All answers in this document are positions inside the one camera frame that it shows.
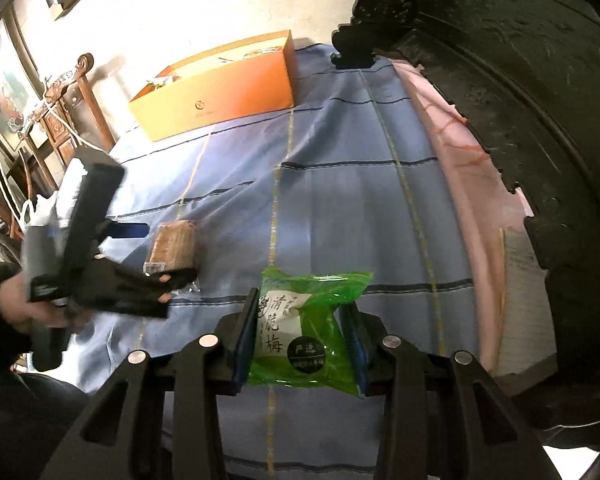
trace white label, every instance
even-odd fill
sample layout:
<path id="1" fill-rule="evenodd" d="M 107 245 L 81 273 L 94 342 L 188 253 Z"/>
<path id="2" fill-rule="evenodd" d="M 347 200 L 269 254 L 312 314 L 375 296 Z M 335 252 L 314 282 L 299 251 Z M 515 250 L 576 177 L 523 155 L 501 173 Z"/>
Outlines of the white label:
<path id="1" fill-rule="evenodd" d="M 298 307 L 303 306 L 310 297 L 310 294 L 288 290 L 270 290 L 260 297 L 256 357 L 286 357 L 289 343 L 302 335 Z"/>

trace dark stripe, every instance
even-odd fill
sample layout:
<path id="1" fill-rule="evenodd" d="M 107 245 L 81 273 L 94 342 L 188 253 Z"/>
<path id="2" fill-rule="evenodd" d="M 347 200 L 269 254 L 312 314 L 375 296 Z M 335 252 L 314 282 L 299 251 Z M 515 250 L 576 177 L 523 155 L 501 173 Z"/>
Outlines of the dark stripe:
<path id="1" fill-rule="evenodd" d="M 433 162 L 438 160 L 436 156 L 428 156 L 421 160 L 414 160 L 413 162 L 407 162 L 404 160 L 400 161 L 401 166 L 419 166 L 426 164 L 427 162 Z M 337 168 L 339 166 L 394 166 L 394 160 L 343 160 L 341 162 L 323 162 L 321 164 L 298 164 L 291 160 L 286 160 L 280 164 L 280 168 L 287 168 L 288 170 L 316 170 L 319 168 Z"/>
<path id="2" fill-rule="evenodd" d="M 227 462 L 233 462 L 235 464 L 253 467 L 256 469 L 267 469 L 266 462 L 256 462 L 255 460 L 247 460 L 245 458 L 236 458 L 234 456 L 224 456 L 224 460 Z M 327 473 L 330 471 L 350 471 L 352 473 L 363 473 L 372 474 L 375 470 L 375 466 L 359 466 L 352 464 L 328 464 L 328 465 L 309 465 L 301 462 L 275 462 L 274 468 L 280 471 L 284 470 L 300 470 L 306 471 L 307 473 Z"/>
<path id="3" fill-rule="evenodd" d="M 186 298 L 174 298 L 169 302 L 170 305 L 187 304 L 191 306 L 218 305 L 226 303 L 243 303 L 246 296 L 223 296 L 221 298 L 199 298 L 197 300 L 187 300 Z"/>
<path id="4" fill-rule="evenodd" d="M 376 103 L 377 105 L 392 105 L 394 103 L 399 103 L 400 101 L 410 101 L 410 97 L 401 97 L 400 99 L 396 99 L 395 101 L 375 101 L 373 99 L 369 99 L 368 101 L 347 101 L 346 99 L 342 99 L 340 97 L 330 97 L 329 101 L 341 101 L 343 103 L 347 103 L 350 105 L 365 105 L 367 103 Z"/>
<path id="5" fill-rule="evenodd" d="M 387 68 L 387 67 L 393 67 L 393 64 L 389 63 L 389 64 L 381 66 L 380 68 L 376 68 L 375 70 L 361 70 L 359 68 L 354 68 L 352 70 L 329 70 L 328 72 L 314 72 L 309 75 L 297 77 L 296 81 L 302 81 L 302 79 L 308 79 L 310 77 L 313 77 L 314 75 L 321 75 L 321 74 L 350 74 L 352 72 L 365 72 L 365 73 L 373 74 L 375 72 L 380 72 L 383 68 Z"/>
<path id="6" fill-rule="evenodd" d="M 319 108 L 294 108 L 294 113 L 299 113 L 299 112 L 315 112 L 317 110 L 322 110 L 322 108 L 324 108 L 324 107 L 319 107 Z M 241 128 L 243 126 L 252 126 L 254 124 L 260 124 L 260 123 L 265 123 L 267 121 L 273 121 L 275 119 L 279 119 L 280 117 L 284 117 L 286 115 L 289 115 L 290 113 L 291 113 L 291 110 L 289 110 L 287 112 L 284 112 L 283 114 L 276 115 L 275 117 L 268 117 L 266 119 L 260 119 L 260 120 L 257 120 L 257 121 L 252 121 L 251 123 L 236 124 L 235 126 L 230 126 L 229 128 L 225 128 L 224 130 L 218 130 L 216 132 L 211 132 L 211 135 L 222 134 L 222 133 L 228 132 L 230 130 L 235 130 L 236 128 Z M 171 146 L 160 148 L 159 150 L 155 150 L 154 152 L 151 152 L 151 153 L 145 153 L 144 155 L 133 156 L 132 158 L 128 158 L 127 160 L 120 160 L 119 163 L 120 164 L 126 164 L 127 162 L 131 162 L 132 160 L 138 160 L 139 158 L 143 158 L 144 156 L 149 156 L 149 155 L 153 155 L 154 153 L 164 152 L 165 150 L 170 150 L 171 148 L 176 148 L 177 146 L 182 146 L 183 144 L 187 144 L 188 142 L 193 142 L 194 140 L 203 139 L 206 136 L 208 136 L 208 133 L 204 134 L 204 135 L 200 135 L 199 137 L 194 137 L 193 139 L 183 140 L 182 142 L 179 142 L 177 144 L 173 144 Z"/>
<path id="7" fill-rule="evenodd" d="M 248 180 L 247 182 L 241 182 L 240 184 L 236 184 L 233 187 L 227 187 L 224 189 L 215 189 L 213 191 L 208 192 L 206 195 L 202 195 L 202 196 L 194 196 L 191 198 L 185 198 L 182 203 L 183 204 L 190 204 L 191 202 L 199 202 L 200 200 L 203 200 L 209 196 L 215 196 L 215 195 L 220 195 L 222 193 L 226 193 L 227 191 L 231 191 L 232 189 L 235 189 L 238 186 L 249 186 L 251 184 L 253 184 L 253 180 Z M 138 216 L 138 215 L 144 215 L 144 214 L 148 214 L 148 213 L 155 213 L 157 211 L 163 211 L 165 209 L 170 208 L 172 205 L 176 205 L 179 204 L 180 200 L 176 200 L 176 202 L 171 202 L 170 204 L 165 204 L 165 205 L 159 205 L 156 207 L 151 207 L 149 209 L 142 209 L 140 211 L 134 211 L 133 213 L 123 213 L 122 215 L 113 215 L 112 218 L 115 219 L 120 219 L 120 218 L 129 218 L 131 216 Z"/>
<path id="8" fill-rule="evenodd" d="M 457 280 L 456 282 L 437 283 L 438 292 L 451 292 L 474 286 L 472 278 Z M 413 283 L 411 285 L 369 285 L 363 294 L 413 294 L 415 292 L 433 292 L 430 283 Z"/>

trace painting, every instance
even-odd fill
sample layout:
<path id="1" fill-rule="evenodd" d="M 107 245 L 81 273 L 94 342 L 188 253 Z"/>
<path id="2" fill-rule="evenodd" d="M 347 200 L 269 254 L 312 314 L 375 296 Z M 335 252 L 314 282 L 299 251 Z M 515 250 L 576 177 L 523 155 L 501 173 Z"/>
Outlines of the painting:
<path id="1" fill-rule="evenodd" d="M 39 101 L 11 42 L 4 20 L 0 20 L 0 140 L 12 152 L 20 142 L 18 130 Z"/>

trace orange box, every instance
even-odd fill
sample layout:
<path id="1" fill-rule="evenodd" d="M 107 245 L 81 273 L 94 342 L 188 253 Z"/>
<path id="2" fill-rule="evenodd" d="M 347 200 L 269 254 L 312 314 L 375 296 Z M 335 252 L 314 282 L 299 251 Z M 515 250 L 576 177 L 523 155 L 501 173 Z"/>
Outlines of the orange box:
<path id="1" fill-rule="evenodd" d="M 151 140 L 208 124 L 294 106 L 296 53 L 290 30 L 234 41 L 168 66 L 129 109 Z"/>

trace white wall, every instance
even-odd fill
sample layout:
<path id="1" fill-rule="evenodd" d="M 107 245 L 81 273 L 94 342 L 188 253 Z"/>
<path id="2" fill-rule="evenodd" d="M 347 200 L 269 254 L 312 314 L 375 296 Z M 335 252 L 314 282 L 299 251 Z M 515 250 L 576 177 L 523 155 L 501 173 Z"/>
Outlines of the white wall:
<path id="1" fill-rule="evenodd" d="M 41 75 L 56 76 L 80 54 L 93 54 L 94 94 L 112 131 L 122 134 L 134 121 L 128 101 L 168 64 L 284 28 L 297 47 L 329 43 L 337 25 L 349 21 L 353 1 L 81 0 L 56 22 L 45 0 L 16 0 L 15 9 Z M 72 114 L 88 117 L 84 105 Z"/>

